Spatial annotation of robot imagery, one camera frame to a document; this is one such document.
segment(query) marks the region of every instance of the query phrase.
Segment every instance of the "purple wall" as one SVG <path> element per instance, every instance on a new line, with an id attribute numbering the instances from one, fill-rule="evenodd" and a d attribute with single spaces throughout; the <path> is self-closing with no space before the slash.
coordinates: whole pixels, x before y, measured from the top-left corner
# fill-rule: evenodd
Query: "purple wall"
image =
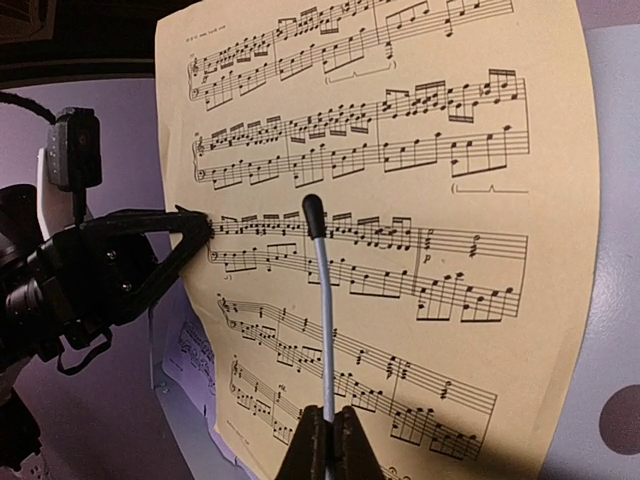
<path id="1" fill-rule="evenodd" d="M 638 0 L 578 0 L 585 30 L 640 23 Z"/>
<path id="2" fill-rule="evenodd" d="M 96 110 L 102 128 L 104 181 L 89 191 L 95 216 L 128 208 L 163 208 L 153 80 L 113 80 L 18 90 L 54 112 L 65 106 Z M 36 180 L 36 155 L 46 123 L 0 105 L 0 187 Z M 168 241 L 159 239 L 168 251 Z M 183 297 L 174 291 L 156 309 L 160 345 Z M 150 389 L 146 319 L 114 330 L 114 345 L 87 370 L 67 378 L 55 362 L 34 359 L 17 389 L 42 429 L 58 479 L 190 479 L 191 474 Z M 67 361 L 77 361 L 71 352 Z"/>

